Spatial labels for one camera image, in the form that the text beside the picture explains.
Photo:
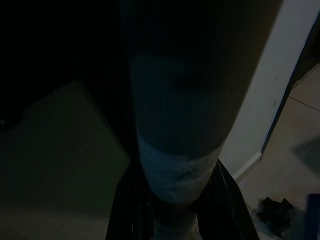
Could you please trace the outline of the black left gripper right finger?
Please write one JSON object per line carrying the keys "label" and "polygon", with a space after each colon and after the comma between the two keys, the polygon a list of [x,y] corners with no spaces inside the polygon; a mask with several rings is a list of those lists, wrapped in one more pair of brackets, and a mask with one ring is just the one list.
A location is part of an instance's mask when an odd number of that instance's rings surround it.
{"label": "black left gripper right finger", "polygon": [[197,200],[197,218],[203,240],[259,239],[241,190],[221,161]]}

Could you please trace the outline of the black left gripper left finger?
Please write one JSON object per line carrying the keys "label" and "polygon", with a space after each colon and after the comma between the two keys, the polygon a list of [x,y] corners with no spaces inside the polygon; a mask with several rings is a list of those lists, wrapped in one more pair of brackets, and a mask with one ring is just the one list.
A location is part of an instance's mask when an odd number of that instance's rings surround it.
{"label": "black left gripper left finger", "polygon": [[154,198],[141,163],[132,162],[119,181],[112,204],[107,240],[152,240]]}

